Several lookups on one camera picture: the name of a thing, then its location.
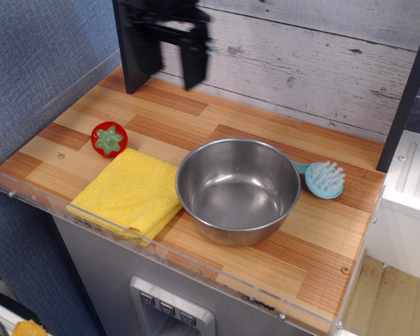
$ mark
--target scrub brush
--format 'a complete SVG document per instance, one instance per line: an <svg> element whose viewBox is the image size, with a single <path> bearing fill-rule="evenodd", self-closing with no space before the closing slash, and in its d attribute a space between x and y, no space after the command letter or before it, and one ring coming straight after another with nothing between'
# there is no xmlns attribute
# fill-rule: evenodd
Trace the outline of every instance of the scrub brush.
<svg viewBox="0 0 420 336"><path fill-rule="evenodd" d="M313 195L329 200L340 195L344 188L344 168L336 168L337 163L316 162L301 164L294 162L299 174L305 176L305 182Z"/></svg>

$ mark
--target metal bowl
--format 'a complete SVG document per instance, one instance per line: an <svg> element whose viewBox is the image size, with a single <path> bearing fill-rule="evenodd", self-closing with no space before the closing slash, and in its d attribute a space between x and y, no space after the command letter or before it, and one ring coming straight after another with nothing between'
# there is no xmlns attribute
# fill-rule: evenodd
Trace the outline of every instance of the metal bowl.
<svg viewBox="0 0 420 336"><path fill-rule="evenodd" d="M231 138L196 148L179 165L176 191L199 232L248 246L276 232L297 203L293 161L261 141Z"/></svg>

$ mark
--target button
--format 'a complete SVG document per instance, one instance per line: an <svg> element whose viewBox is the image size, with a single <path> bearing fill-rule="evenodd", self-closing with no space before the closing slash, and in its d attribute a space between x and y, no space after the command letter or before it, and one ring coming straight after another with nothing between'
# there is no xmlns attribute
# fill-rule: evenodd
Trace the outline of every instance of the button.
<svg viewBox="0 0 420 336"><path fill-rule="evenodd" d="M165 302L160 301L160 308L162 312L174 316L176 315L176 312L174 311L174 307L170 306L169 304L166 304Z"/></svg>
<svg viewBox="0 0 420 336"><path fill-rule="evenodd" d="M140 298L143 302L145 302L147 305L154 306L154 297L149 296L148 294L145 294L143 292L140 292Z"/></svg>
<svg viewBox="0 0 420 336"><path fill-rule="evenodd" d="M196 326L196 318L181 311L181 320L190 326Z"/></svg>

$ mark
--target whitewashed wood backsplash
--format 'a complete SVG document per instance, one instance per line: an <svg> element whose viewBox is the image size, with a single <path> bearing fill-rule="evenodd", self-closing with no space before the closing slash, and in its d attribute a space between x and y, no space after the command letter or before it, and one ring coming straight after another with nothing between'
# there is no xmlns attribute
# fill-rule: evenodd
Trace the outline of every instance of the whitewashed wood backsplash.
<svg viewBox="0 0 420 336"><path fill-rule="evenodd" d="M420 44L420 0L205 0L214 51L196 90L385 142ZM158 78L182 83L163 45Z"/></svg>

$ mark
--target microfiber cloth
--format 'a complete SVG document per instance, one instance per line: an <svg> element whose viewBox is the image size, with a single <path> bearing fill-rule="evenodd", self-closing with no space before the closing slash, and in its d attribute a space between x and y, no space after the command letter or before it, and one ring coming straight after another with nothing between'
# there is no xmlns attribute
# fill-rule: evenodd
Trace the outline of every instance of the microfiber cloth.
<svg viewBox="0 0 420 336"><path fill-rule="evenodd" d="M112 223L154 239L182 208L174 180L177 167L126 148L71 204ZM117 235L147 245L138 238L73 206L68 211Z"/></svg>

